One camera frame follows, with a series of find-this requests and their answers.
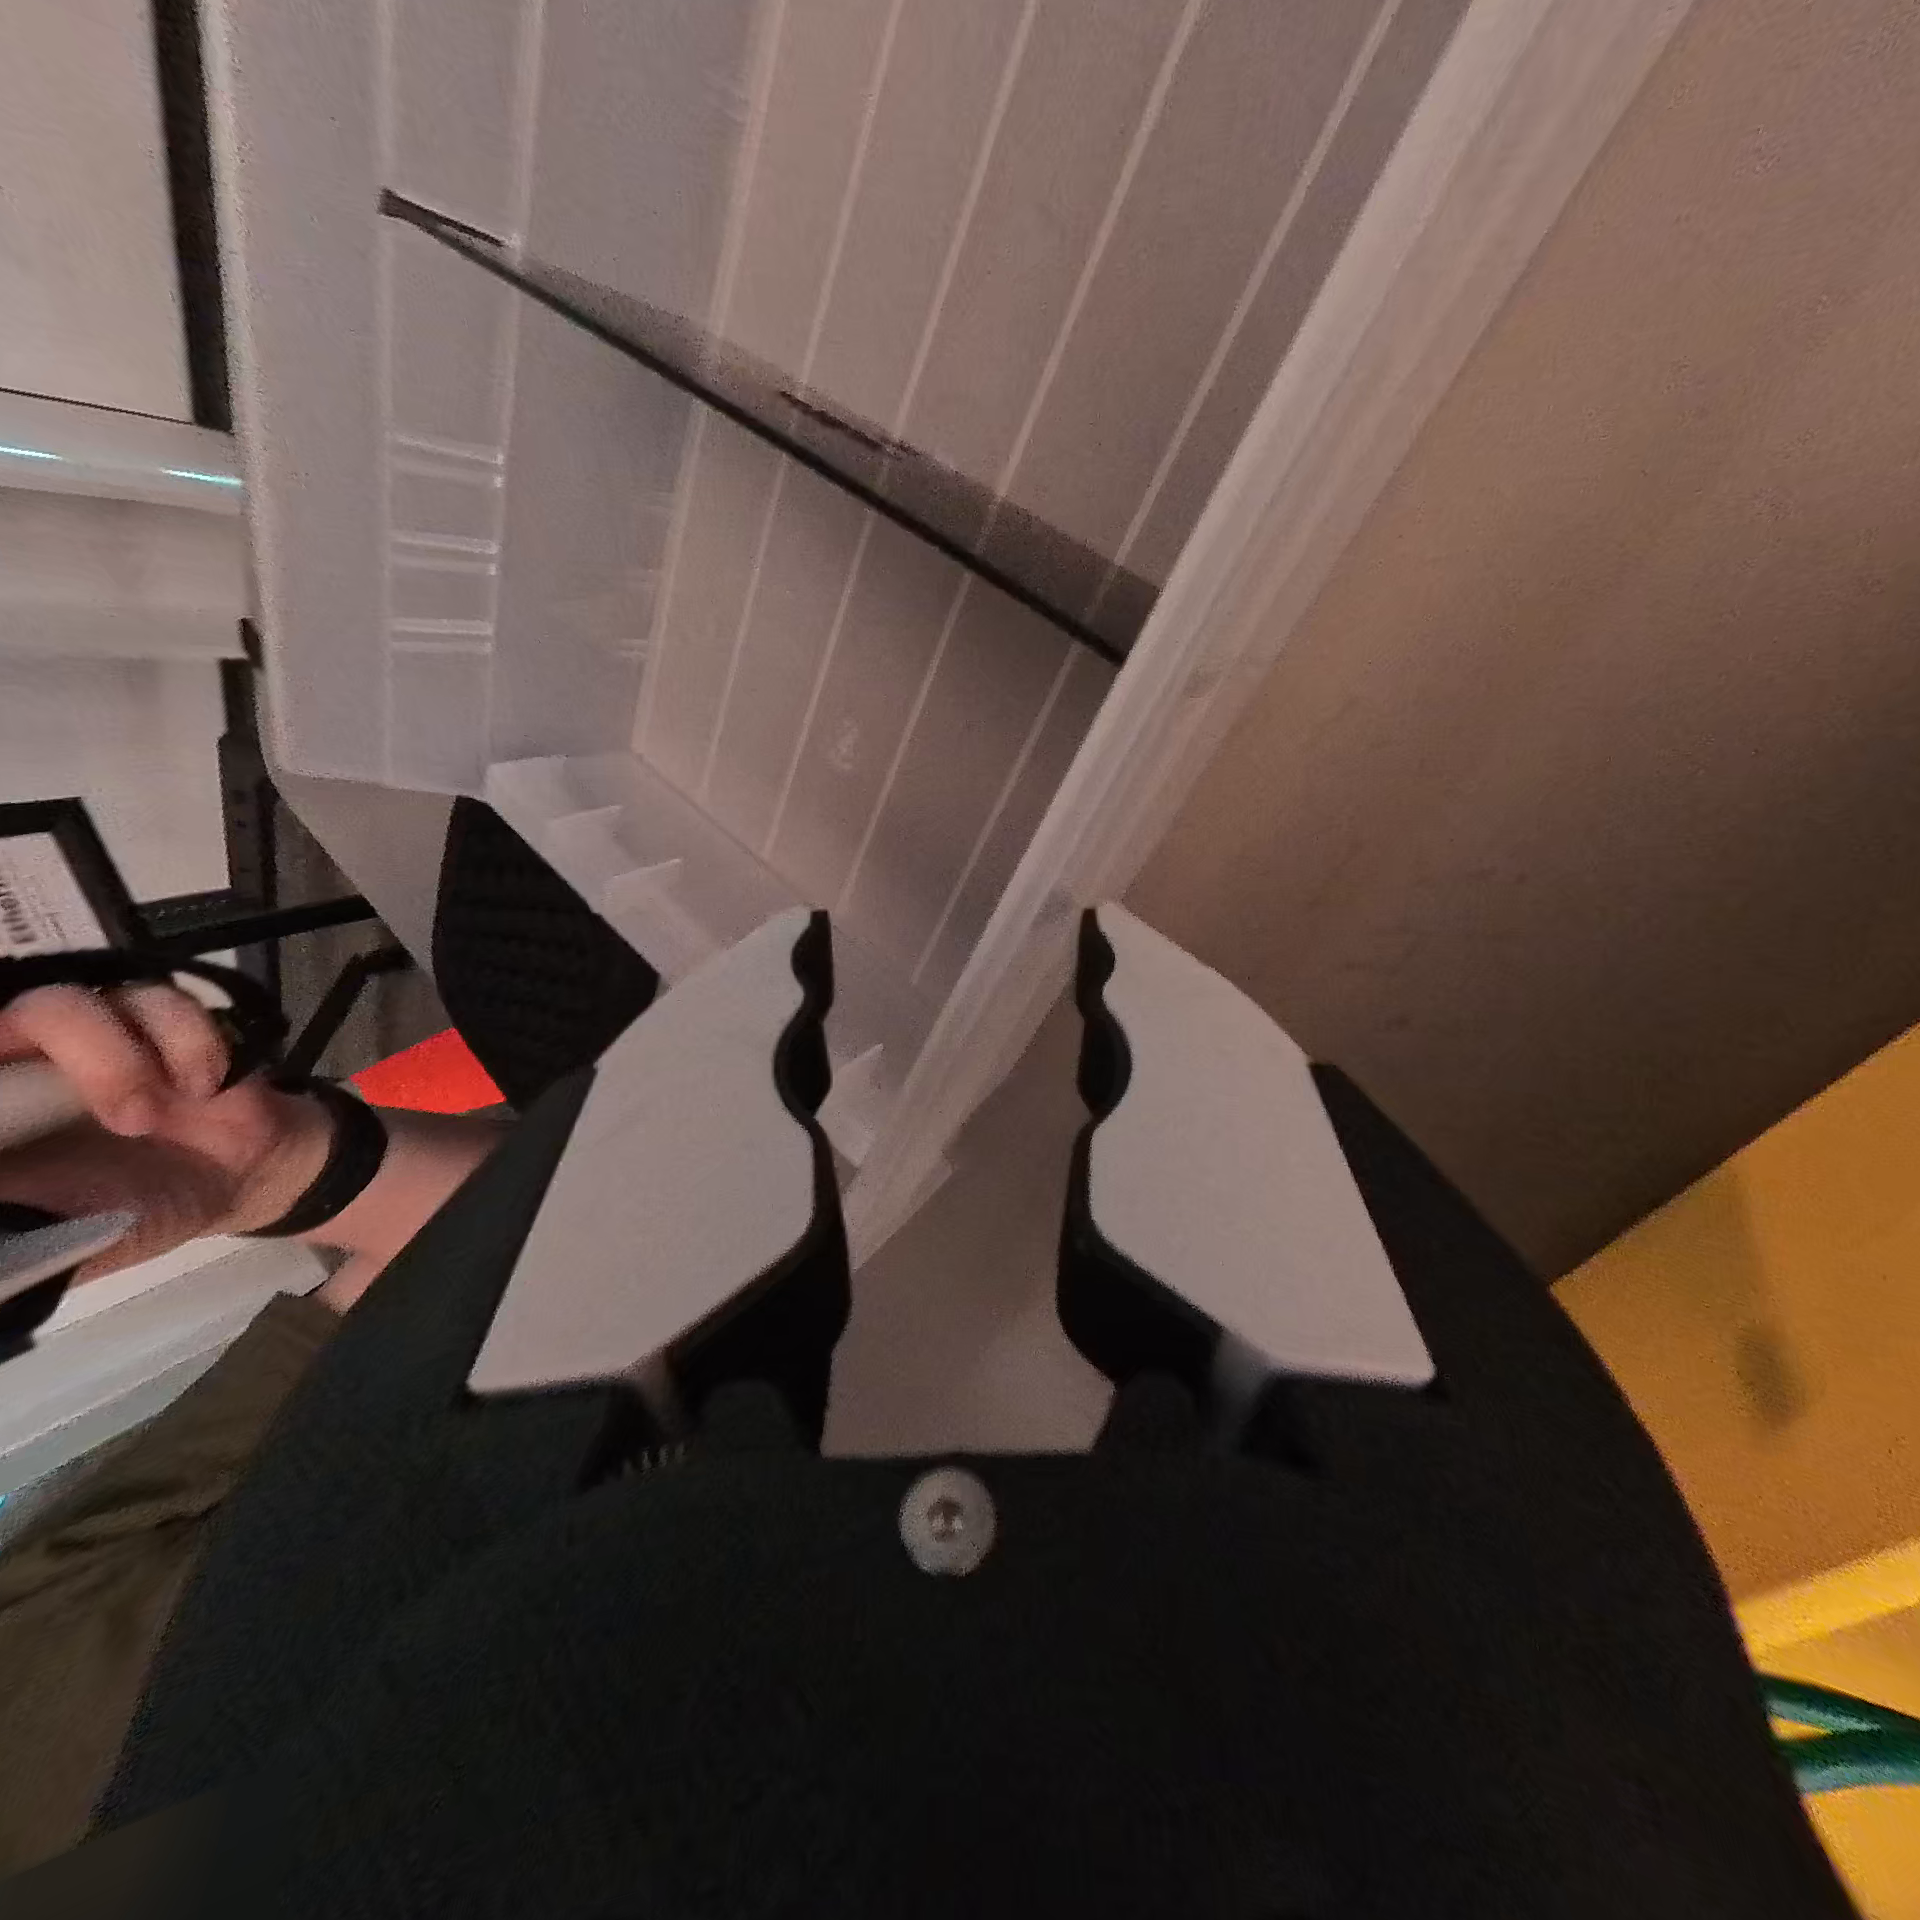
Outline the person's left hand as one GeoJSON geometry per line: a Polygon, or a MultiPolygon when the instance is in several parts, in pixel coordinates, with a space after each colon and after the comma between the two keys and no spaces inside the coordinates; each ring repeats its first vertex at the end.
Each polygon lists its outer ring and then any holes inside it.
{"type": "Polygon", "coordinates": [[[81,1118],[2,1151],[2,1201],[54,1215],[131,1211],[169,1248],[285,1216],[319,1176],[336,1121],[312,1093],[226,1083],[214,1013],[178,985],[45,985],[2,1013],[2,1062],[58,1068],[81,1118]]]}

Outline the black textured object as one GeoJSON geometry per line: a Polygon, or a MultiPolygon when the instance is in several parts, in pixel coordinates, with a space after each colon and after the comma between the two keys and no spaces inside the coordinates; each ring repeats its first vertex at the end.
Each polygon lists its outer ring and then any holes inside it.
{"type": "Polygon", "coordinates": [[[595,1065],[661,993],[658,968],[488,802],[456,796],[429,971],[502,1103],[595,1065]]]}

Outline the black bin divider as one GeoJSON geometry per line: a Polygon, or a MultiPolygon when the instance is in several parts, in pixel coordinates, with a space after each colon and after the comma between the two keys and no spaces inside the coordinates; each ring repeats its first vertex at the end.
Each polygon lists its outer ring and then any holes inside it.
{"type": "Polygon", "coordinates": [[[1124,663],[1138,645],[1161,588],[1009,493],[844,413],[798,378],[742,353],[684,315],[519,258],[502,241],[389,185],[378,191],[378,211],[636,363],[1095,656],[1124,663]]]}

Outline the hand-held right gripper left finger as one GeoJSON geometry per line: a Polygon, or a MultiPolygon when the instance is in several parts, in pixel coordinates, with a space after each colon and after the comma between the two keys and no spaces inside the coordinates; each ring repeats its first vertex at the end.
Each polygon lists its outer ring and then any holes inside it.
{"type": "Polygon", "coordinates": [[[821,1445],[851,1256],[825,1018],[834,938],[782,909],[611,1043],[524,1239],[468,1391],[629,1383],[666,1432],[771,1386],[821,1445]]]}

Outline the person's left forearm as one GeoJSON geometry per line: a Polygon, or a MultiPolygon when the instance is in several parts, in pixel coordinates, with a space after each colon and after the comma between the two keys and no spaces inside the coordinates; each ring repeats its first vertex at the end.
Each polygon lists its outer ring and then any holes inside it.
{"type": "Polygon", "coordinates": [[[345,1315],[372,1279],[486,1166],[514,1128],[506,1106],[468,1113],[379,1109],[386,1151],[359,1195],[305,1239],[325,1251],[328,1279],[315,1303],[345,1315]]]}

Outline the black vertical bar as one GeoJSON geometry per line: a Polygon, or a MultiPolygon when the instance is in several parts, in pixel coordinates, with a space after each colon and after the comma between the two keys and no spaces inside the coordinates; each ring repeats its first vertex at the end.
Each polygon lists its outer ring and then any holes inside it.
{"type": "Polygon", "coordinates": [[[205,112],[202,23],[198,2],[149,2],[165,196],[175,223],[181,275],[184,363],[189,418],[209,431],[232,431],[226,358],[226,291],[219,272],[219,216],[205,112]]]}

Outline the black wristband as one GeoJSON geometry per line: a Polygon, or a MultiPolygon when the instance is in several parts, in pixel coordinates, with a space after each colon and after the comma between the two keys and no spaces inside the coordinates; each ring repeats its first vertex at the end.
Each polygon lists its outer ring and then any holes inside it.
{"type": "Polygon", "coordinates": [[[328,1079],[271,1079],[275,1146],[251,1172],[229,1226],[241,1238],[318,1238],[382,1172],[392,1133],[368,1103],[328,1079]]]}

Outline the person's olive clothing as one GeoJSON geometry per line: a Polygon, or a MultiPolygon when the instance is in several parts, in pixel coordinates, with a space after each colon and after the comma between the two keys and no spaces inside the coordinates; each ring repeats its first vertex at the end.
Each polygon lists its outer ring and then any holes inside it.
{"type": "Polygon", "coordinates": [[[2,1873],[74,1848],[214,1513],[341,1315],[278,1293],[2,1548],[2,1873]]]}

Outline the black metal frame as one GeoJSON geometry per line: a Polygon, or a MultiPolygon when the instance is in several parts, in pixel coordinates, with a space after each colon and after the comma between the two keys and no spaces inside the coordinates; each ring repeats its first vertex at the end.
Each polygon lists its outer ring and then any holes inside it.
{"type": "Polygon", "coordinates": [[[414,959],[281,795],[255,682],[248,659],[219,663],[229,876],[214,922],[242,933],[229,959],[285,1019],[292,1062],[348,1079],[392,1048],[414,959]]]}

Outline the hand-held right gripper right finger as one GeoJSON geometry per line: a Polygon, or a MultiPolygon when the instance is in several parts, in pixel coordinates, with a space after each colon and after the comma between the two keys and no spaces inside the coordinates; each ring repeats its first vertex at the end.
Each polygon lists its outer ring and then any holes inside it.
{"type": "Polygon", "coordinates": [[[1116,903],[1084,911],[1056,1256],[1069,1342],[1116,1391],[1175,1381],[1236,1448],[1292,1383],[1426,1391],[1436,1362],[1308,1051],[1116,903]]]}

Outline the clear plastic storage bin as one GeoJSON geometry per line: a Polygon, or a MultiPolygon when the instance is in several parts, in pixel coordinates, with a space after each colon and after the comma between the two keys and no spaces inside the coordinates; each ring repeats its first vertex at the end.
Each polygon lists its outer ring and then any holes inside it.
{"type": "Polygon", "coordinates": [[[1064,992],[1685,2],[205,2],[285,771],[675,981],[831,911],[856,1256],[1064,992]],[[419,231],[684,315],[1161,588],[1124,663],[419,231]]]}

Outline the yellow plastic storage bin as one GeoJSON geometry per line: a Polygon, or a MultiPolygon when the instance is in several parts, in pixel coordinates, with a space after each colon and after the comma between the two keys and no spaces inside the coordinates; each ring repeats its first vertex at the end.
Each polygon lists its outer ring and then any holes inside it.
{"type": "Polygon", "coordinates": [[[1918,1715],[1918,1031],[1554,1282],[1752,1662],[1918,1715]]]}

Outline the white ledge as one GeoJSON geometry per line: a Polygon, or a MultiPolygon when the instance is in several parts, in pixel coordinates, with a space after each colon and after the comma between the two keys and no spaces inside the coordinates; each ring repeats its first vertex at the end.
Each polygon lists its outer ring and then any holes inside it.
{"type": "Polygon", "coordinates": [[[2,392],[2,656],[241,659],[248,613],[232,435],[2,392]]]}

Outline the red object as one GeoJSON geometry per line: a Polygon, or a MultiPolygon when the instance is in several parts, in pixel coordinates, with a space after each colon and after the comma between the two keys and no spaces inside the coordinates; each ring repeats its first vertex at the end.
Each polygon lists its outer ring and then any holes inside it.
{"type": "Polygon", "coordinates": [[[466,1118],[506,1106],[494,1078],[452,1025],[348,1075],[348,1086],[382,1112],[466,1118]]]}

